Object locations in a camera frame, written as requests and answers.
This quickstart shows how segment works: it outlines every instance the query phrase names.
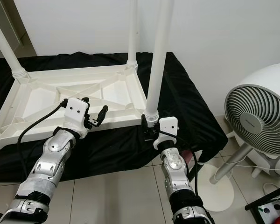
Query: white pole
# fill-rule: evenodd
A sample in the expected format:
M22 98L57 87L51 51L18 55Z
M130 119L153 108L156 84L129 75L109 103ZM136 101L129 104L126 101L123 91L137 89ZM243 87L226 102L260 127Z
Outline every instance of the white pole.
M25 69L20 65L18 59L14 55L13 50L9 46L5 36L0 29L0 50L5 57L8 65L11 68L11 72L14 77L28 77Z
M130 34L127 66L129 68L138 67L136 59L136 42L137 42L137 4L138 0L130 0Z
M161 0L158 27L154 43L154 56L150 72L146 109L144 111L148 127L159 119L158 104L163 78L168 36L173 12L174 0Z
M224 163L218 171L210 178L212 184L216 184L221 180L232 168L234 168L239 161L242 161L253 148L247 143L244 143L228 160Z

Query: black connector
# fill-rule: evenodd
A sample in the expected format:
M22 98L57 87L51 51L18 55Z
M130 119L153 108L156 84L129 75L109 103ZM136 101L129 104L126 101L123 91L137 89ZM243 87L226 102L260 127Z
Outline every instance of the black connector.
M104 121L106 114L108 112L108 106L105 105L103 106L103 108L101 109L101 111L98 113L98 118L97 118L97 127L101 125L101 123Z
M142 131L144 133L144 139L145 141L151 141L157 139L157 129L158 125L155 124L154 127L148 127L146 117L144 114L141 115L141 127Z
M68 101L69 101L68 99L64 99L59 105L60 105L61 107L66 108L67 102L68 102Z
M89 102L89 98L88 98L88 97L84 97L84 98L82 98L81 100L85 101L86 103Z

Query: fan stand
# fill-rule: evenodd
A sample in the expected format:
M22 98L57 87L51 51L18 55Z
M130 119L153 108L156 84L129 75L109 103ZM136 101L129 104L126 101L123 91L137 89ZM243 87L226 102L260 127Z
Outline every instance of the fan stand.
M251 150L252 147L244 143L219 169L210 164L204 164L199 171L198 187L199 196L202 198L206 210L220 212L232 205L234 189L226 174Z

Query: white wall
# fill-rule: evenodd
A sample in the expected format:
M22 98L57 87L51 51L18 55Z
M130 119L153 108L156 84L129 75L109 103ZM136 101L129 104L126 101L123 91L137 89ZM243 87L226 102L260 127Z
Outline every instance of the white wall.
M127 52L129 0L14 0L38 55ZM139 0L138 51L153 51L160 0ZM215 115L229 89L280 63L280 0L176 0L173 51Z

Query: fan base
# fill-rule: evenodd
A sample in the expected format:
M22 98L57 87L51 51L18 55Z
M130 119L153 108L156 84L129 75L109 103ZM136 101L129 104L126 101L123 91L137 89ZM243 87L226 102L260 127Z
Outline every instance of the fan base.
M233 186L227 176L224 176L217 184L210 183L210 178L217 170L217 167L205 164L198 176L198 194L206 210L214 212L228 209L234 199ZM191 185L195 188L195 179L192 180Z

